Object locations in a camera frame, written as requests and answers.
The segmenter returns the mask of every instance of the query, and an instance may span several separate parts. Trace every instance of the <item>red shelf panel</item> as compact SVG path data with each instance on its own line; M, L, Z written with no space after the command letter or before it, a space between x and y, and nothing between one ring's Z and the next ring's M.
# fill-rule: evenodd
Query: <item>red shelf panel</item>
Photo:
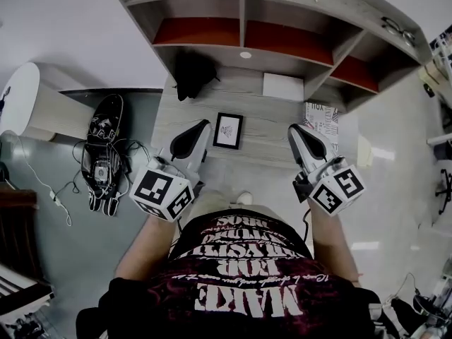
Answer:
M164 19L153 44L210 44L238 47L240 45L239 19Z
M331 76L374 93L379 92L379 84L372 76L368 63L352 56L347 56Z
M246 23L245 47L268 50L333 65L326 40L315 32L250 20Z

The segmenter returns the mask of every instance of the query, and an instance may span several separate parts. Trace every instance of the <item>picture frame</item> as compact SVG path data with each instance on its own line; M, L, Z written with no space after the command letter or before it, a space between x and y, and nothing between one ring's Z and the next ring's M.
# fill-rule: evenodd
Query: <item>picture frame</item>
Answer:
M215 147L238 150L240 135L242 133L242 124L243 116L218 113L213 145Z

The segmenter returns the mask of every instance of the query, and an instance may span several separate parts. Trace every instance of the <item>white wall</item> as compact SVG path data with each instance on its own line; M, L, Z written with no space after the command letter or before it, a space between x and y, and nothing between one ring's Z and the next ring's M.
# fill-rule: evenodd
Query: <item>white wall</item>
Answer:
M452 0L387 0L429 40L452 23ZM0 0L0 87L21 64L56 64L61 89L162 88L166 72L117 0Z

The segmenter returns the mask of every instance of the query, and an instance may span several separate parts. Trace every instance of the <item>black picture frame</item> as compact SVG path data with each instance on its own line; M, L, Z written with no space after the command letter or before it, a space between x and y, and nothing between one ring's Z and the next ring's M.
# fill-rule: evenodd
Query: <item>black picture frame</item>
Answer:
M223 117L229 117L239 120L239 126L237 128L237 137L235 138L235 144L229 145L229 144L223 144L218 143L218 130L220 129L220 122ZM215 135L213 137L213 145L215 147L221 147L221 148L229 148L233 150L238 150L240 145L240 136L242 134L242 124L243 124L243 116L239 116L236 114L228 114L228 113L218 113L217 116L217 126L215 127Z

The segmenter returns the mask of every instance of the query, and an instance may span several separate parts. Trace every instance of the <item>dark red t-shirt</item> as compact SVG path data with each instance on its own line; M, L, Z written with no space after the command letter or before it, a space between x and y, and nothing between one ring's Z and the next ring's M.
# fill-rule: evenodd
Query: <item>dark red t-shirt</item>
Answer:
M248 210L192 220L148 282L116 279L101 299L110 338L367 338L368 305L311 258L287 224Z

